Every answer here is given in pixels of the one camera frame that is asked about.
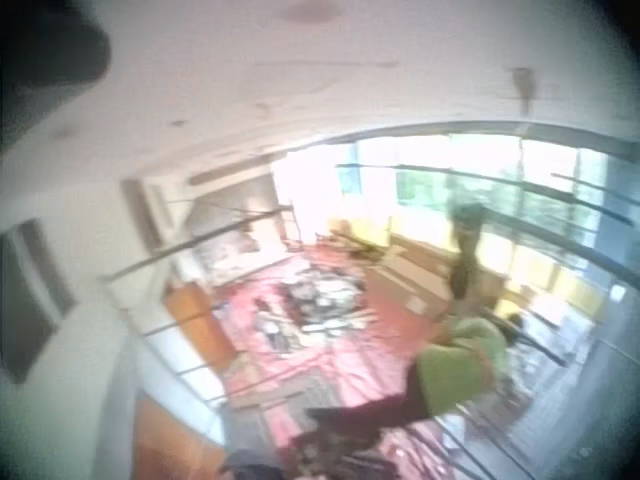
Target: red carpet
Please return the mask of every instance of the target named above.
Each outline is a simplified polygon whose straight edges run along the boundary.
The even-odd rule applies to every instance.
[[[316,251],[312,256],[314,261],[323,264],[349,266],[349,260],[337,252]],[[279,303],[274,286],[287,273],[299,270],[304,261],[302,256],[294,257],[260,272],[228,292],[231,309],[225,328],[236,348],[247,352],[257,374],[241,370],[228,375],[225,378],[227,391],[233,394],[264,379],[267,381],[254,390],[249,388],[244,392],[267,391],[278,387],[281,381],[312,368],[323,372],[346,406],[359,405],[403,390],[407,363],[435,329],[427,319],[409,312],[370,281],[367,281],[366,299],[377,320],[365,330],[330,340],[330,348],[309,347],[286,358],[273,354],[266,337],[254,329],[253,301],[263,297],[271,303]],[[264,416],[278,448],[285,448],[292,438],[301,433],[286,405],[267,409]],[[425,422],[417,428],[434,441],[434,435],[439,437],[433,423]],[[396,461],[402,478],[451,478],[448,469],[438,467],[442,462],[435,454],[408,440],[402,430],[390,432],[380,451]]]

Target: pole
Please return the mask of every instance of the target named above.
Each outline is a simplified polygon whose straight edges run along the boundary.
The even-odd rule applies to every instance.
[[[275,215],[278,215],[282,212],[291,210],[290,206],[278,207],[275,210],[271,210],[269,212],[265,212],[261,215],[256,215],[255,217],[247,218],[246,220],[242,220],[240,222],[232,223],[231,225],[227,225],[226,227],[219,228],[218,230],[214,230],[213,232],[205,233],[204,235],[198,235],[197,237],[192,238],[191,240],[187,240],[186,242],[179,243],[174,245],[173,247],[169,247],[165,250],[161,250],[157,254],[149,257],[140,262],[134,263],[133,265],[129,265],[122,270],[117,271],[111,275],[107,275],[105,280],[107,283],[115,282],[116,280],[129,275],[130,273],[135,272],[136,270],[140,270],[148,265],[152,265],[163,258],[166,258],[175,253],[181,252],[182,250],[187,250],[189,248],[193,248],[196,245],[201,244],[202,242],[206,242],[207,240],[211,240],[212,238],[218,237],[225,233],[231,232],[233,230],[237,230],[242,227],[246,227],[247,225],[256,222],[258,220],[264,220],[265,218],[270,218]]]

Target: large window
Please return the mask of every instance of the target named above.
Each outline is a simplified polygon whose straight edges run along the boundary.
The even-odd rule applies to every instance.
[[[379,137],[308,150],[274,168],[281,203],[313,192],[313,202],[297,202],[297,213],[305,205],[316,217],[337,211],[369,240],[385,237],[391,220],[393,232],[445,249],[455,248],[447,213],[468,202],[593,247],[611,162],[592,150],[482,134]],[[302,182],[310,170],[312,180]],[[311,208],[318,202],[323,206]],[[309,237],[321,230],[320,222],[307,223]],[[501,223],[486,225],[478,254],[486,267],[537,288],[545,288],[553,269],[587,277],[593,270],[560,247]]]
[[[444,135],[398,138],[396,158],[399,165],[448,169],[451,167],[449,147],[449,137]],[[396,173],[398,203],[445,212],[450,192],[447,178],[444,172],[399,170]]]
[[[336,165],[358,163],[356,146],[352,143],[343,145],[332,145],[331,153],[334,155],[333,161]],[[362,183],[360,180],[360,168],[358,167],[338,167],[338,179],[343,194],[362,194]]]

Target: dark object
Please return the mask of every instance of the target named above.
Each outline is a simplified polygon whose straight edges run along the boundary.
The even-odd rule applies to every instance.
[[[469,284],[477,271],[478,260],[475,256],[458,256],[449,276],[449,288],[454,299],[461,300],[467,295]]]
[[[14,0],[0,7],[3,151],[109,67],[109,38],[74,3]]]
[[[36,221],[0,236],[0,360],[26,380],[45,343],[75,301],[58,275]]]
[[[220,473],[233,473],[234,480],[285,480],[284,470],[267,455],[238,450],[227,457]]]

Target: furniture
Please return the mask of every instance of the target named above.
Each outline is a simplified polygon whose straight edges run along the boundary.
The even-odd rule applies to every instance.
[[[164,305],[205,362],[220,372],[235,360],[238,352],[211,313],[212,300],[199,285],[188,283],[171,292]]]

